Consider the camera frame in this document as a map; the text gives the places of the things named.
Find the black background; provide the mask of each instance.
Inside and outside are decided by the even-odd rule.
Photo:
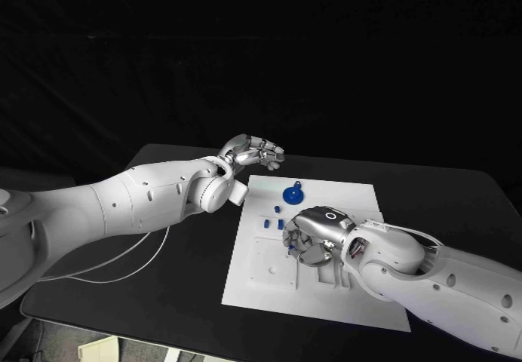
[[[522,205],[517,2],[6,1],[0,165],[121,172],[149,143],[488,172]]]

